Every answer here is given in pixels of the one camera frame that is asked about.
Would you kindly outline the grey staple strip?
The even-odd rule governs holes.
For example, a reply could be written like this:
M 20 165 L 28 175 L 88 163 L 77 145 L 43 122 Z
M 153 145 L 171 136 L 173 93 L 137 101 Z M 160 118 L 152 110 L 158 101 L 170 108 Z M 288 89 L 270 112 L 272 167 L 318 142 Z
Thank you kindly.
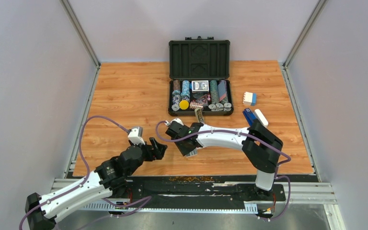
M 197 154 L 198 154 L 197 149 L 195 149 L 195 150 L 189 152 L 188 154 L 186 154 L 185 157 L 192 157 L 192 156 L 195 156 Z

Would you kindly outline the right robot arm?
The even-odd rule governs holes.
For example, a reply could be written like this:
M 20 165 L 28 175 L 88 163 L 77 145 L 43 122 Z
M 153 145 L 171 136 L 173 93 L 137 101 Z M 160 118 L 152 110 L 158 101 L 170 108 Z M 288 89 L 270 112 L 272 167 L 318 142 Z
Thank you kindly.
M 182 155 L 194 151 L 222 147 L 242 151 L 257 170 L 254 193 L 257 198 L 267 200 L 273 195 L 279 157 L 283 141 L 274 133 L 254 120 L 250 127 L 221 128 L 203 123 L 186 126 L 180 119 L 166 123 L 166 135 L 175 143 Z

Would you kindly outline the grey green white stapler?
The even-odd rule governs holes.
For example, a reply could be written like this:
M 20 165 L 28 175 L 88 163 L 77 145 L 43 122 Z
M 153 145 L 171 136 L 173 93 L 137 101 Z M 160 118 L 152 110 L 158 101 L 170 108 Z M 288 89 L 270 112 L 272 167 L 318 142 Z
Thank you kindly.
M 201 108 L 196 108 L 195 109 L 195 116 L 196 116 L 199 123 L 205 124 L 205 119 L 203 117 L 203 113 L 202 113 Z

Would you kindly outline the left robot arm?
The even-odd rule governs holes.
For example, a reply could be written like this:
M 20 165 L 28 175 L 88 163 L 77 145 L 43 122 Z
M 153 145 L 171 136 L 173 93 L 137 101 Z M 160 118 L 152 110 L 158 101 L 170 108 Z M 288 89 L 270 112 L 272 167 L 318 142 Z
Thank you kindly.
M 97 166 L 85 177 L 55 192 L 30 194 L 26 199 L 25 217 L 32 230 L 52 230 L 72 212 L 99 199 L 127 194 L 127 177 L 145 161 L 162 160 L 168 146 L 150 138 L 150 144 L 131 144 L 120 155 Z

